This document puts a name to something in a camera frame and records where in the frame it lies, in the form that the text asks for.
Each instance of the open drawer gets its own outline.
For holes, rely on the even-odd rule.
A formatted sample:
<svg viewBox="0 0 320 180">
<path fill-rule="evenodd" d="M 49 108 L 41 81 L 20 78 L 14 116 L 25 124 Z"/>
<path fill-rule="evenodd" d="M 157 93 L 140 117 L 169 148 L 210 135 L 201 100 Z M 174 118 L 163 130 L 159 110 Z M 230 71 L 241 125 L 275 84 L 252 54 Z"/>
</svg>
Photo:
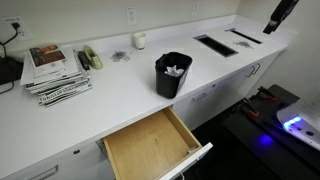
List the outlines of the open drawer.
<svg viewBox="0 0 320 180">
<path fill-rule="evenodd" d="M 204 147 L 165 108 L 103 139 L 117 180 L 172 179 L 202 158 Z"/>
</svg>

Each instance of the stack of newspapers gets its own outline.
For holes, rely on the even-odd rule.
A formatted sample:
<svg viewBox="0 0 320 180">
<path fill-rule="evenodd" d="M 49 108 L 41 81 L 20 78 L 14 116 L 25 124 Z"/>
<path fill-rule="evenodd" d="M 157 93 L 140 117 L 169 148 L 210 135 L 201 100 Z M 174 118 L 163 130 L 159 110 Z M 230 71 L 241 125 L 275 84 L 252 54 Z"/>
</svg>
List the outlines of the stack of newspapers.
<svg viewBox="0 0 320 180">
<path fill-rule="evenodd" d="M 48 107 L 92 89 L 90 74 L 82 68 L 77 53 L 71 47 L 61 50 L 66 57 L 64 69 L 41 76 L 37 76 L 30 53 L 25 56 L 20 85 L 38 95 L 39 105 Z"/>
</svg>

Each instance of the wall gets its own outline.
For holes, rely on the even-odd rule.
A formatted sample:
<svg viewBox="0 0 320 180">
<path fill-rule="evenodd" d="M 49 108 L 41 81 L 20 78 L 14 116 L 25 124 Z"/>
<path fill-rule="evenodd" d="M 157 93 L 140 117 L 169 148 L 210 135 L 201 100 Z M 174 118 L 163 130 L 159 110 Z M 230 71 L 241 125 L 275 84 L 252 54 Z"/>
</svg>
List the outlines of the wall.
<svg viewBox="0 0 320 180">
<path fill-rule="evenodd" d="M 48 42 L 71 43 L 235 14 L 240 0 L 0 0 L 0 17 L 19 15 L 35 39 L 14 41 L 8 51 Z M 125 7 L 137 7 L 138 24 L 128 26 Z M 11 36 L 0 22 L 0 40 Z"/>
<path fill-rule="evenodd" d="M 267 24 L 279 2 L 280 0 L 242 0 L 237 14 Z M 278 84 L 304 99 L 320 96 L 319 7 L 319 0 L 300 0 L 280 25 L 281 29 L 298 35 L 270 66 L 251 93 L 256 92 L 260 85 L 269 87 Z"/>
</svg>

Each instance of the white countertop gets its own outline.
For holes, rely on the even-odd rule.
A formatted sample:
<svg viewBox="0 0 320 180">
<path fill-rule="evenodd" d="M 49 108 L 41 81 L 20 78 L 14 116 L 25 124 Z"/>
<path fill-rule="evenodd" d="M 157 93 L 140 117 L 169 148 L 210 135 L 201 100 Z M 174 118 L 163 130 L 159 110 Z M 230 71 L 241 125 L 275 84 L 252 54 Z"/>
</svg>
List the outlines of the white countertop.
<svg viewBox="0 0 320 180">
<path fill-rule="evenodd" d="M 254 49 L 237 46 L 234 41 L 245 39 L 223 31 L 230 27 L 155 41 L 142 51 L 123 47 L 131 51 L 127 62 L 112 62 L 109 57 L 114 51 L 98 53 L 104 68 L 89 71 L 93 89 L 49 108 L 38 106 L 37 96 L 16 82 L 12 91 L 0 95 L 0 179 L 74 145 L 111 134 L 287 46 L 261 37 L 261 45 L 250 42 Z M 204 33 L 239 54 L 225 59 L 193 39 Z M 155 61 L 170 51 L 193 59 L 174 99 L 155 91 Z"/>
</svg>

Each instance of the floor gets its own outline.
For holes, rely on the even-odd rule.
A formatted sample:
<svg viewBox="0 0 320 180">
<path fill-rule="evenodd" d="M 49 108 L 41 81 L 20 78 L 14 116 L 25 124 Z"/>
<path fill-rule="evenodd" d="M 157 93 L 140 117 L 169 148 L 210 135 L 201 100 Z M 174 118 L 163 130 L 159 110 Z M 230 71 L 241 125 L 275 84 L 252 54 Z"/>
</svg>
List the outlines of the floor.
<svg viewBox="0 0 320 180">
<path fill-rule="evenodd" d="M 184 173 L 186 180 L 277 180 L 279 179 L 226 128 L 223 121 L 232 110 L 226 110 L 195 129 L 193 134 L 202 145 L 213 148 Z"/>
</svg>

